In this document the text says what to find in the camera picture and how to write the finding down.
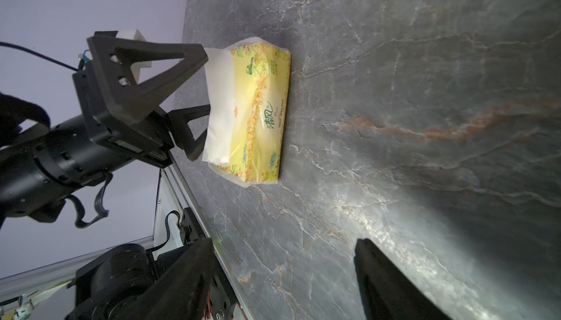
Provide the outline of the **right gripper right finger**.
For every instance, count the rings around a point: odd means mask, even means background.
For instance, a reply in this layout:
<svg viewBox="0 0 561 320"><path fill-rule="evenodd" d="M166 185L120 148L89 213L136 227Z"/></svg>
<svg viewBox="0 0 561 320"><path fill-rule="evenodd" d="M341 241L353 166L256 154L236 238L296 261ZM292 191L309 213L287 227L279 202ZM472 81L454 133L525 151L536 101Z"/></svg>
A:
<svg viewBox="0 0 561 320"><path fill-rule="evenodd" d="M448 319L371 240L356 241L354 266L367 319Z"/></svg>

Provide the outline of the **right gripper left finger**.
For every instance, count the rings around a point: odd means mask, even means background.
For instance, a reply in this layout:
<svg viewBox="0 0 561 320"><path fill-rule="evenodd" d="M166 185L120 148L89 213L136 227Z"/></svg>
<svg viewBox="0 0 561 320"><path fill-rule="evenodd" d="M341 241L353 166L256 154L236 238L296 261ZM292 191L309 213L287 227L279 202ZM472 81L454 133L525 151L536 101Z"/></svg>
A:
<svg viewBox="0 0 561 320"><path fill-rule="evenodd" d="M124 290L111 300L110 319L201 319L216 269L213 241L200 238L161 252L125 244L111 250L111 279Z"/></svg>

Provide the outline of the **green tissue pack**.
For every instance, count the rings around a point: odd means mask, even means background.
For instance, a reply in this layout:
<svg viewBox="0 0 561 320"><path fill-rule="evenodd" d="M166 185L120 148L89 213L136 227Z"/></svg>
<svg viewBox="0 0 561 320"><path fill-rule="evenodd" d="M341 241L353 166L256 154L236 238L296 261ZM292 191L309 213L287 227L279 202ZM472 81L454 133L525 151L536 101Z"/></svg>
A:
<svg viewBox="0 0 561 320"><path fill-rule="evenodd" d="M241 187L277 183L291 52L257 37L205 52L210 115L203 161Z"/></svg>

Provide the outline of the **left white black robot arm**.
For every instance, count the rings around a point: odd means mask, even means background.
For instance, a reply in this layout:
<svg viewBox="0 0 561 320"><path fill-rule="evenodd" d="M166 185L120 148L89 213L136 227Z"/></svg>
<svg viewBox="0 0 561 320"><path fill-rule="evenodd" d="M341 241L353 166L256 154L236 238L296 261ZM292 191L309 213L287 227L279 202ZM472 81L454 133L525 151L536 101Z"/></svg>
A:
<svg viewBox="0 0 561 320"><path fill-rule="evenodd" d="M157 168L172 164L171 150L188 159L202 153L205 135L189 123L210 113L209 105L171 112L161 104L209 60L200 44L161 44L97 32L87 40L91 59L73 69L81 113L57 126L32 102L1 96L1 217L58 219L66 202L75 226L89 225L76 197L99 187L96 219L115 171L138 160Z"/></svg>

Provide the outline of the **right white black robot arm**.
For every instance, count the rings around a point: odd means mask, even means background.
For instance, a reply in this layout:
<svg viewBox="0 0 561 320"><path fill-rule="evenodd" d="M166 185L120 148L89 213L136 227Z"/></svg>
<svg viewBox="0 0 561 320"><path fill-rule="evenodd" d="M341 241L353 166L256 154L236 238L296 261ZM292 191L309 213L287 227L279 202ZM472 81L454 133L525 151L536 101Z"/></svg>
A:
<svg viewBox="0 0 561 320"><path fill-rule="evenodd" d="M81 267L68 319L248 319L241 298L186 208L173 211L181 246L124 244ZM447 319L370 240L356 242L354 266L367 319Z"/></svg>

